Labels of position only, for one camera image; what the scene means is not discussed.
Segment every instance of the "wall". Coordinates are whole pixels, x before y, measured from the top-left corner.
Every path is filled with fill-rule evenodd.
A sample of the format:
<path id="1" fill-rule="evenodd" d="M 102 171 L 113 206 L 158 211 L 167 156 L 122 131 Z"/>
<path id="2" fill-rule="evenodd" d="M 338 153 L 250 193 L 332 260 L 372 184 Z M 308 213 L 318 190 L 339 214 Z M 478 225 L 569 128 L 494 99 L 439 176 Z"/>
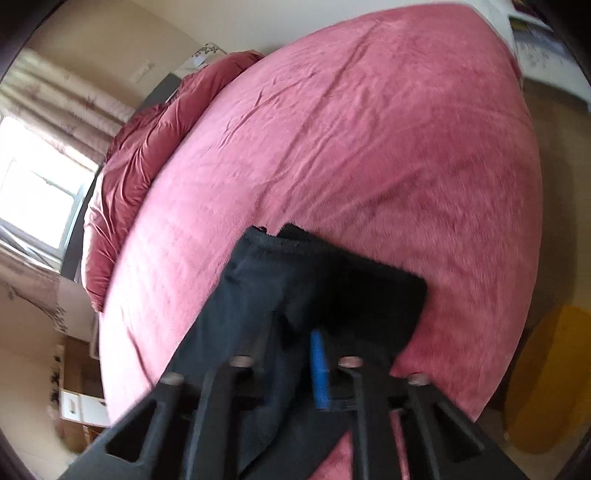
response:
<path id="1" fill-rule="evenodd" d="M 53 349 L 60 338 L 41 310 L 0 287 L 0 429 L 44 480 L 56 479 L 74 459 L 47 413 Z"/>
<path id="2" fill-rule="evenodd" d="M 132 107 L 199 45 L 128 0 L 69 0 L 31 39 L 35 51 Z M 130 78 L 155 63 L 138 83 Z"/>
<path id="3" fill-rule="evenodd" d="M 294 40 L 367 12 L 434 0 L 132 0 L 199 43 L 214 42 L 227 51 L 254 48 L 270 53 Z M 457 0 L 477 5 L 505 36 L 506 15 L 494 5 L 507 0 Z"/>

